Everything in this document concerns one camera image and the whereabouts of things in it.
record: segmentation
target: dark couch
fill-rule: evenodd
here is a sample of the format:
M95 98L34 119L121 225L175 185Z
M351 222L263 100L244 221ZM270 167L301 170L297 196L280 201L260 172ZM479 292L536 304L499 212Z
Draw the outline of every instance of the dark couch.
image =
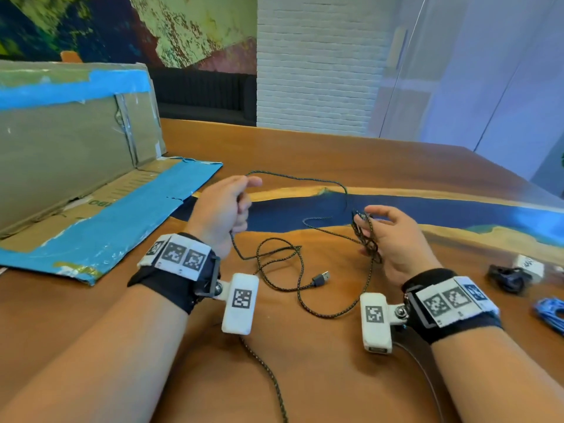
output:
M159 115L257 126L257 76L182 68L151 68Z

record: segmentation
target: coiled blue cable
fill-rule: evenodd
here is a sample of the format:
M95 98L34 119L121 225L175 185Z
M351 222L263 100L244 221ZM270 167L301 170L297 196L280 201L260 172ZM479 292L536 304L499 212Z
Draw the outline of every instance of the coiled blue cable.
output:
M564 314L564 301L558 298L543 298L535 305L535 310L540 319L564 335L564 319L558 316L558 312Z

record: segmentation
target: live edge wood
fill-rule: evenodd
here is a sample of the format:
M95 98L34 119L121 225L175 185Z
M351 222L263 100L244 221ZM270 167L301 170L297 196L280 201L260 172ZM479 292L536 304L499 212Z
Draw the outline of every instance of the live edge wood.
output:
M559 199L538 187L457 147L183 120L163 119L162 128L169 155L224 163L212 181L250 170L269 170L335 179L356 187L452 191L562 206ZM265 177L264 189L295 185ZM0 276L0 407L119 299L137 261L156 238L177 232L182 225L169 218L93 288L18 270ZM354 246L316 231L281 236L303 245L305 277L331 271L328 286L304 292L310 306L331 312L358 294L367 261ZM237 241L251 255L265 237L268 234L248 232L238 235ZM562 280L549 270L545 282L524 297L513 297L484 279L489 264L507 265L511 253L432 234L428 239L445 266L472 277L484 288L501 308L507 332L564 384L564 342L531 312L539 298L564 298ZM282 264L273 269L272 278L282 286L295 286L298 269L296 261ZM234 253L222 263L224 278L253 271L252 261L242 262ZM386 286L378 269L370 290L386 293L389 302L400 298L398 291ZM205 300L196 310L153 421L280 421L269 378L236 338L222 334L217 326L223 304ZM436 422L432 396L413 360L401 350L389 357L364 352L359 317L355 309L338 320L321 320L304 312L295 294L260 285L248 341L277 375L291 421ZM446 421L458 421L441 378L433 371L429 349L412 335L404 337L402 341L411 344L431 371Z

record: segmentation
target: colorful mural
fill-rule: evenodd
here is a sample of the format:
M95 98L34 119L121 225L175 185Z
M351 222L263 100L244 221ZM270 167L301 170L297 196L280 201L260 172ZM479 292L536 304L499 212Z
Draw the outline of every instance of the colorful mural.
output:
M0 56L256 74L257 0L0 0Z

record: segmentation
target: forearm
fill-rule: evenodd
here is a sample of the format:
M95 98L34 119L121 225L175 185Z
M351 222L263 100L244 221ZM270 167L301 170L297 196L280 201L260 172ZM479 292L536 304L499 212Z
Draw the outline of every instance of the forearm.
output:
M562 421L564 390L503 330L471 329L432 345L464 423Z
M122 299L0 413L3 423L148 422L188 315L144 287Z

